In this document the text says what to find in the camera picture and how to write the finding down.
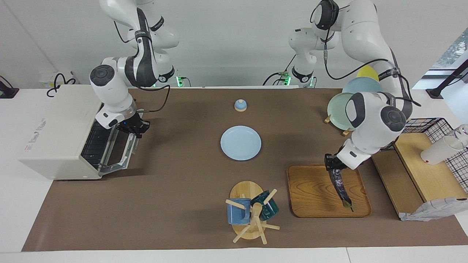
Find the light blue plate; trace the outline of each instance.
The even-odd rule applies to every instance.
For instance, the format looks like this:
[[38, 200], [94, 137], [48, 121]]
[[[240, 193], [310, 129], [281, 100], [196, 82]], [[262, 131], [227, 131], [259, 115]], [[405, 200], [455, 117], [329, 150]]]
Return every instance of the light blue plate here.
[[331, 123], [343, 131], [355, 130], [346, 115], [346, 105], [353, 95], [353, 93], [338, 93], [328, 103], [327, 114], [330, 116]]
[[234, 126], [221, 136], [221, 149], [231, 159], [246, 161], [255, 157], [262, 148], [258, 133], [246, 126]]
[[378, 81], [369, 77], [357, 77], [352, 79], [343, 88], [345, 93], [357, 93], [357, 92], [381, 92], [382, 86]]

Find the brown table mat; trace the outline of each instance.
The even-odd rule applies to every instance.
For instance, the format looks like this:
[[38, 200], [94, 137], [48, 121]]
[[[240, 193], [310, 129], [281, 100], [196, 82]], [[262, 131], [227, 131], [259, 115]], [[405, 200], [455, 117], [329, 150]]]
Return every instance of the brown table mat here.
[[[316, 248], [466, 245], [457, 219], [401, 222], [371, 161], [359, 167], [372, 215], [300, 219], [290, 212], [286, 169], [322, 163], [345, 138], [323, 123], [331, 89], [184, 89], [171, 91], [127, 170], [99, 181], [53, 182], [23, 251]], [[165, 92], [132, 90], [139, 107], [156, 109]], [[234, 110], [243, 98], [248, 109]], [[229, 127], [246, 125], [262, 138], [249, 161], [226, 157], [219, 145]], [[238, 182], [277, 188], [280, 212], [260, 239], [232, 243], [225, 199]]]

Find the dark green mug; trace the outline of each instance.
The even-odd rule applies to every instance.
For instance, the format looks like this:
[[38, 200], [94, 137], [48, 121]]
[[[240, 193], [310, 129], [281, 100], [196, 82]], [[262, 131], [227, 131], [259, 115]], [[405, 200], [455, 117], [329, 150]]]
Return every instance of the dark green mug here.
[[262, 205], [262, 212], [260, 213], [260, 220], [266, 221], [276, 215], [279, 211], [278, 206], [275, 203], [275, 200], [270, 199], [270, 201], [264, 205], [263, 202], [265, 199], [270, 195], [270, 191], [266, 190], [265, 192], [259, 194], [258, 196], [254, 197], [250, 201], [250, 205], [254, 205], [255, 203], [260, 203]]

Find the green plate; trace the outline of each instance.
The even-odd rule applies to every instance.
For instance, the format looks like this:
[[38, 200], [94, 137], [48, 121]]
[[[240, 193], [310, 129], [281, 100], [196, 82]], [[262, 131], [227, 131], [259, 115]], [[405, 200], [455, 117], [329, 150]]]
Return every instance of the green plate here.
[[327, 114], [331, 115], [330, 121], [338, 129], [344, 131], [347, 129], [350, 131], [354, 130], [354, 127], [346, 116], [346, 104], [353, 95], [353, 93], [340, 93], [331, 98], [328, 103]]

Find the window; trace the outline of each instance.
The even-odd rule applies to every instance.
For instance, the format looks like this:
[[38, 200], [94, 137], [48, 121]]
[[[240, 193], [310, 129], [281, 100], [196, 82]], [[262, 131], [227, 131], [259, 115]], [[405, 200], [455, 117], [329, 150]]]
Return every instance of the window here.
[[461, 63], [458, 59], [468, 49], [468, 28], [455, 40], [442, 57], [432, 66], [433, 69], [455, 69]]

